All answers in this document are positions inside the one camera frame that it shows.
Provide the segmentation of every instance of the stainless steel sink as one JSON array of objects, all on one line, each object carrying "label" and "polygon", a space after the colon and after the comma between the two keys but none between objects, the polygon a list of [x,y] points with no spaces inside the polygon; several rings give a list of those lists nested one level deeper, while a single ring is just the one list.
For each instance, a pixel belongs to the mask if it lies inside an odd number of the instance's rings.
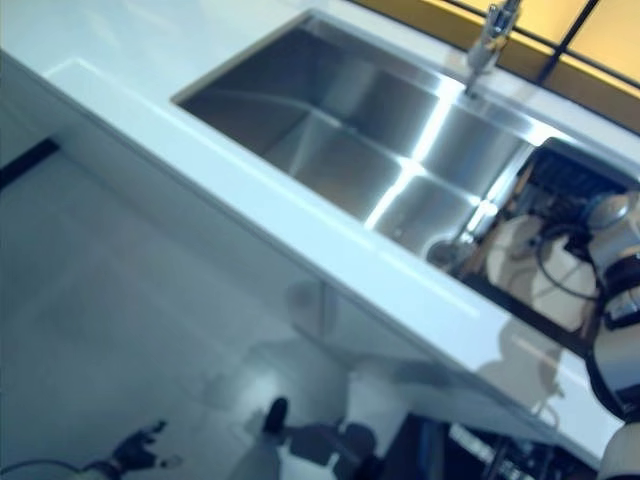
[{"label": "stainless steel sink", "polygon": [[463,89],[311,16],[175,101],[424,256],[486,225],[544,140]]}]

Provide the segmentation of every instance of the wire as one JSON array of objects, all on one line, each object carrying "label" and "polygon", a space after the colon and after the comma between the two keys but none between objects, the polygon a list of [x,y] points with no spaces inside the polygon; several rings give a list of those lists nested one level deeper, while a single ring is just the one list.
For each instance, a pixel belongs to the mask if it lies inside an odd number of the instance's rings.
[{"label": "wire", "polygon": [[[585,265],[584,263],[577,263],[575,267],[571,268],[568,272],[566,272],[561,278],[558,279],[558,281],[559,282],[565,282],[565,281],[569,280],[584,265]],[[549,286],[543,288],[542,290],[536,292],[535,295],[533,295],[533,298],[540,299],[540,298],[544,297],[545,295],[549,295],[551,292],[555,291],[557,288],[558,287],[556,287],[555,285],[549,285]]]},{"label": "wire", "polygon": [[74,467],[70,463],[61,462],[60,460],[51,460],[48,458],[39,458],[35,460],[25,460],[24,462],[14,463],[12,465],[6,466],[0,470],[0,475],[7,475],[8,473],[15,472],[16,470],[20,470],[22,468],[34,467],[36,465],[53,465],[56,467],[64,468],[73,473],[80,473],[80,469]]},{"label": "wire", "polygon": [[541,237],[540,241],[538,242],[538,245],[536,246],[536,252],[535,252],[536,262],[538,262],[540,271],[547,278],[547,280],[549,280],[553,285],[558,287],[560,290],[574,297],[582,298],[584,300],[589,300],[591,302],[596,302],[599,299],[598,296],[587,295],[584,293],[576,292],[575,290],[571,290],[568,287],[565,287],[562,283],[560,283],[558,280],[553,278],[551,274],[547,271],[546,267],[544,266],[544,260],[542,258],[542,249],[544,248],[544,246],[547,244],[547,242],[549,242],[550,240],[553,240],[555,235],[557,235],[558,233],[567,233],[567,232],[585,233],[585,229],[580,227],[579,225],[571,225],[571,224],[556,225],[555,227],[552,227],[551,229],[549,229],[549,231],[547,231]]}]

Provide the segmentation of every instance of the floor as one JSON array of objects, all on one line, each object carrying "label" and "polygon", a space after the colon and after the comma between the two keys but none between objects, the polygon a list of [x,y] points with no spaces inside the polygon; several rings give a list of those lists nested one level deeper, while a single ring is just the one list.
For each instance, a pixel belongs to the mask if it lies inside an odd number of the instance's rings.
[{"label": "floor", "polygon": [[[182,465],[135,478],[335,478],[305,435],[294,456],[256,440],[265,408],[284,394],[291,424],[332,423],[354,389],[384,397],[62,153],[2,192],[0,242],[3,465],[86,465],[166,419],[154,450]],[[65,478],[12,479],[36,474]]]}]

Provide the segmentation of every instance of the white robot part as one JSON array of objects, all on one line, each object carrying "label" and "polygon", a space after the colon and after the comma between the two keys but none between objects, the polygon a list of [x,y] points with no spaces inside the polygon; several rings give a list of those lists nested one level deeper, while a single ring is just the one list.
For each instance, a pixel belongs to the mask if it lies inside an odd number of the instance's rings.
[{"label": "white robot part", "polygon": [[616,330],[603,325],[593,356],[602,383],[616,404],[614,410],[619,411],[619,416],[630,415],[635,420],[640,415],[640,324]]},{"label": "white robot part", "polygon": [[625,425],[609,441],[598,480],[640,478],[640,423]]},{"label": "white robot part", "polygon": [[640,250],[640,196],[613,195],[596,206],[589,218],[594,234],[589,252],[598,274]]}]

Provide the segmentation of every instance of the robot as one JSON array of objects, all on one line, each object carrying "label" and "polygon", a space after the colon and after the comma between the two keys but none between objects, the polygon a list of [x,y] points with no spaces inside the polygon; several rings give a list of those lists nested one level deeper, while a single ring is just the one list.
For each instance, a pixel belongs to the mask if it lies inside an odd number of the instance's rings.
[{"label": "robot", "polygon": [[601,290],[587,370],[596,398],[625,422],[607,445],[598,479],[640,479],[640,194],[604,198],[587,225]]}]

